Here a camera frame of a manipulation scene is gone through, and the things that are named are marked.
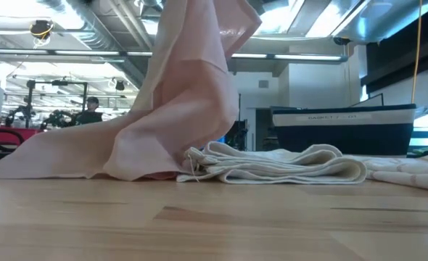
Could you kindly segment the red-checked white towel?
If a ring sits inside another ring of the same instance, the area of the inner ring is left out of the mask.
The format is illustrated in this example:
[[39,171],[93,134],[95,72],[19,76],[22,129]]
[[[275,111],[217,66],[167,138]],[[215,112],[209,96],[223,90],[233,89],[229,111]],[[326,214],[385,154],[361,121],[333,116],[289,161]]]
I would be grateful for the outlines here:
[[350,157],[365,164],[368,179],[428,190],[428,155],[420,158]]

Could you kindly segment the person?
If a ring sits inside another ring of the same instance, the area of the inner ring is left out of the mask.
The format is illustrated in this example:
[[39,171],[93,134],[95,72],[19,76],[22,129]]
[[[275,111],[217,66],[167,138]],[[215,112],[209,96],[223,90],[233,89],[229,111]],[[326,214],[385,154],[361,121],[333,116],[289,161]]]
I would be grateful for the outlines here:
[[97,123],[102,121],[102,113],[96,110],[99,107],[99,100],[95,96],[90,96],[86,100],[86,109],[77,114],[76,122],[79,125]]

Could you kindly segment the beige-checked white towel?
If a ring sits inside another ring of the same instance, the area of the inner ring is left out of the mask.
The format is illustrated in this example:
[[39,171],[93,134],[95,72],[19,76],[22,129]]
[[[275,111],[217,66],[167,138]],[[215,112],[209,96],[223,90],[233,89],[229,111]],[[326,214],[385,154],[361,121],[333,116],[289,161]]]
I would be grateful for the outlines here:
[[228,184],[347,185],[365,181],[366,166],[345,157],[328,144],[312,145],[303,152],[276,149],[243,152],[212,141],[204,149],[190,148],[184,154],[184,171],[178,182],[217,179]]

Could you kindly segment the navy fabric basket white band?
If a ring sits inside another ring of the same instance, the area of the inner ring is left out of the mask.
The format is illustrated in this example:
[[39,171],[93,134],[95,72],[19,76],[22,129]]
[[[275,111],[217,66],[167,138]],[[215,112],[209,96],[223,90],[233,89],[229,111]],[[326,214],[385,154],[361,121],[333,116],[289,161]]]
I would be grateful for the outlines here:
[[404,157],[407,155],[416,105],[298,109],[272,107],[279,146],[302,152],[329,144],[343,154]]

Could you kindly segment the navy white striped container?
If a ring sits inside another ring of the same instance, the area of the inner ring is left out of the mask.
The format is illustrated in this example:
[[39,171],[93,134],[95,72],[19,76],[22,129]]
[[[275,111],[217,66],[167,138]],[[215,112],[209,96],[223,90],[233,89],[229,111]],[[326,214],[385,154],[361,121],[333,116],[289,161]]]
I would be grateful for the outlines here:
[[410,147],[428,147],[428,127],[414,127],[409,142]]

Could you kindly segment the long ceiling light bar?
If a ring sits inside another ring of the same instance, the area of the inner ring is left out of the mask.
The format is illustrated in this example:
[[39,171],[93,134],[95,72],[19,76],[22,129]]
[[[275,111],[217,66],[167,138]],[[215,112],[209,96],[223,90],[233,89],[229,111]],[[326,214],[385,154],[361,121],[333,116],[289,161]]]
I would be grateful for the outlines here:
[[[92,51],[92,50],[53,50],[53,49],[2,49],[0,54],[6,55],[57,55],[57,56],[84,56],[84,57],[151,57],[150,51]],[[304,62],[346,62],[346,56],[332,56],[322,54],[250,54],[235,53],[234,59],[269,59]]]

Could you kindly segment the plain pink towel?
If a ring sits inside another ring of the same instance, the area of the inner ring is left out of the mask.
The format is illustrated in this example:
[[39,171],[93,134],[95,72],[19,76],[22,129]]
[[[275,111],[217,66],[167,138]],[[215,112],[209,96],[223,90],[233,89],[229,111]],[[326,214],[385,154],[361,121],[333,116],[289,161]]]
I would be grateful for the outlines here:
[[0,178],[166,179],[184,152],[219,139],[239,112],[227,61],[260,26],[247,0],[167,0],[131,110],[39,133],[0,160]]

